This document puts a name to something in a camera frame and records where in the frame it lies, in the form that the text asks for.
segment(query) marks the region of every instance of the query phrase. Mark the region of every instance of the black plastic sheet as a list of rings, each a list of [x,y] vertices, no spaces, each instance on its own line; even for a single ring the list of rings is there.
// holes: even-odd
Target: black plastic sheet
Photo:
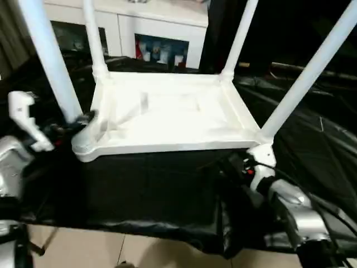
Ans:
[[[88,111],[94,91],[90,60],[74,53],[65,54],[65,59],[81,106]],[[109,69],[115,71],[169,71],[160,64],[127,58],[107,61]],[[265,80],[236,79],[236,85],[260,125],[284,95],[281,86]],[[31,89],[41,98],[42,108],[48,112],[35,114],[39,123],[50,115],[61,120],[38,61],[28,63],[0,86],[5,104],[1,106],[2,135],[23,136],[7,116],[9,90]],[[346,94],[351,99],[355,93]],[[309,94],[279,131],[274,152],[278,168],[357,220],[355,115],[337,99],[322,91]],[[335,107],[340,116],[335,116]],[[269,206],[241,184],[239,153],[214,150],[117,155],[81,163],[70,145],[64,144],[57,151],[38,156],[25,170],[20,219],[31,224],[185,241],[226,258],[243,247],[292,252]],[[340,234],[339,244],[355,256],[355,237],[336,219],[331,223]]]

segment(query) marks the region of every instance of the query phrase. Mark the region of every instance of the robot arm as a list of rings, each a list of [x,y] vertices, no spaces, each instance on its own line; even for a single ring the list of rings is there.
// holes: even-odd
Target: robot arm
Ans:
[[[243,174],[250,189],[263,195],[283,222],[300,262],[306,267],[344,267],[336,256],[329,230],[303,189],[275,176],[276,160],[270,144],[248,150]]]

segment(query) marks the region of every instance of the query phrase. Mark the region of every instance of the black cable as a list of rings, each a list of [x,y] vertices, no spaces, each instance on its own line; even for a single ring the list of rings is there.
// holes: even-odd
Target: black cable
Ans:
[[[318,202],[316,201],[316,199],[314,198],[314,196],[308,191],[306,190],[299,182],[297,182],[293,177],[289,176],[287,173],[285,173],[284,171],[274,167],[274,166],[270,166],[270,165],[267,165],[267,164],[264,164],[264,163],[261,163],[261,162],[258,162],[258,161],[255,161],[254,160],[254,163],[256,165],[261,165],[261,166],[265,166],[269,169],[272,169],[274,170],[276,173],[278,174],[281,174],[284,176],[285,180],[288,181],[289,183],[291,184],[294,184],[296,186],[298,186],[301,191],[310,199],[310,202],[311,202],[311,205],[312,207],[318,212],[318,214],[321,216],[325,226],[326,226],[326,229],[327,231],[330,233],[330,238],[331,238],[331,242],[332,244],[334,245],[335,247],[335,251],[336,251],[336,254],[337,255],[340,255],[344,258],[344,260],[342,260],[342,262],[348,267],[348,268],[353,268],[353,266],[351,265],[351,263],[347,260],[347,257],[345,256],[345,254],[343,253],[343,251],[341,250],[341,248],[339,247],[338,243],[337,243],[337,240],[335,239],[335,237],[333,236],[332,234],[332,229],[329,225],[329,223],[327,222],[321,208],[320,208],[320,204],[318,204]],[[340,220],[343,224],[347,223],[346,226],[352,231],[353,227],[344,219],[342,219],[337,213],[332,213],[332,215],[334,217],[336,217],[338,220]]]

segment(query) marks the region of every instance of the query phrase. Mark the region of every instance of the floor tile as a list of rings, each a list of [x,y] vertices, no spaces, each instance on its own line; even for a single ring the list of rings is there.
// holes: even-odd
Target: floor tile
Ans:
[[[53,230],[31,226],[31,241],[42,246]],[[60,228],[45,255],[34,255],[35,268],[114,268],[123,239],[123,234]]]
[[[230,268],[230,261],[206,255],[184,242],[126,235],[119,262],[138,268]]]
[[[233,258],[233,268],[301,268],[294,254],[242,250]]]

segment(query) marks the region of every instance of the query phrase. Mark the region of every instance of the cabinet door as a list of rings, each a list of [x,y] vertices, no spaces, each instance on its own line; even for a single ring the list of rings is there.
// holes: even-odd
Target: cabinet door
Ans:
[[[45,4],[45,8],[61,49],[90,52],[81,8],[53,4]],[[103,53],[122,56],[117,15],[98,11],[95,15]]]
[[[158,50],[167,49],[170,50],[170,58],[183,56],[186,67],[198,69],[205,41],[205,27],[124,15],[118,15],[118,17],[124,56],[138,58],[137,55],[142,54],[145,60],[151,58],[151,61],[158,61],[160,55],[155,55],[153,60],[153,54],[160,54],[157,53]],[[148,50],[148,55],[146,55],[148,58],[144,55],[145,50]]]

